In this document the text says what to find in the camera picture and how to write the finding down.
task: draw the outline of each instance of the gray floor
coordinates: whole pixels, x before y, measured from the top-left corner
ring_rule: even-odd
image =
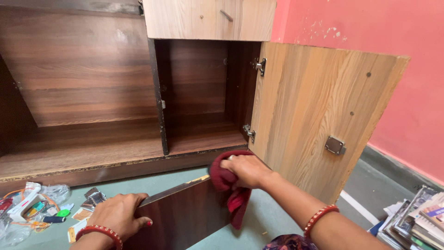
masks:
[[[153,195],[205,174],[206,168],[194,168],[81,186],[72,190],[72,195],[67,203],[75,204],[73,208],[73,212],[75,212],[76,207],[85,200],[83,194],[92,186],[96,186],[108,197],[118,193],[138,192]],[[382,209],[384,207],[402,201],[404,198],[411,199],[413,197],[413,193],[361,160],[350,175],[344,190],[377,218],[383,217]],[[339,198],[337,205],[346,217],[362,228],[367,230],[372,226],[344,199]],[[67,229],[76,222],[76,220],[68,218],[66,222],[53,224],[42,233],[33,232],[24,242],[6,249],[68,249]],[[241,230],[236,231],[228,225],[190,249],[261,249],[267,242],[281,234],[302,234],[302,231],[267,193],[254,190]]]

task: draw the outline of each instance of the red bangle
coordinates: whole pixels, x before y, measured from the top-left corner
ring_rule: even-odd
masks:
[[[338,212],[339,208],[336,205],[328,205],[323,208],[321,208],[317,213],[313,215],[313,217],[308,221],[307,226],[304,228],[304,237],[310,238],[310,232],[313,228],[314,224],[324,215],[330,213],[330,212]]]
[[[92,225],[82,228],[75,236],[75,241],[78,241],[80,237],[82,237],[84,234],[88,234],[91,232],[99,232],[108,235],[114,241],[116,250],[122,250],[123,242],[117,235],[117,233],[104,226]]]

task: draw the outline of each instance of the open cabinet door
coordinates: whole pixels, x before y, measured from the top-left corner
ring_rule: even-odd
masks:
[[[270,42],[262,43],[262,58],[249,149],[293,184],[335,203],[410,58]],[[326,149],[329,136],[329,149],[339,154]]]

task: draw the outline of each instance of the hand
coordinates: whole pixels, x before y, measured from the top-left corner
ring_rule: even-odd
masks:
[[[275,173],[254,155],[233,156],[231,161],[222,160],[220,166],[238,176],[239,180],[233,185],[233,190],[237,187],[261,189],[266,178]]]
[[[118,194],[104,202],[97,204],[87,226],[105,226],[116,232],[122,241],[133,236],[144,226],[153,224],[148,217],[134,218],[134,211],[148,194]]]

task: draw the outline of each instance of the red cloth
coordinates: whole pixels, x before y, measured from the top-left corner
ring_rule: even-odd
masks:
[[[224,152],[219,155],[210,167],[210,177],[213,185],[217,191],[231,190],[234,183],[238,181],[238,177],[227,169],[220,167],[222,160],[227,159],[231,155],[254,155],[252,152],[245,150],[235,150]],[[250,199],[251,189],[238,187],[228,198],[228,210],[231,213],[230,222],[235,229],[240,229],[242,226],[242,219],[244,218],[247,209],[248,201]]]

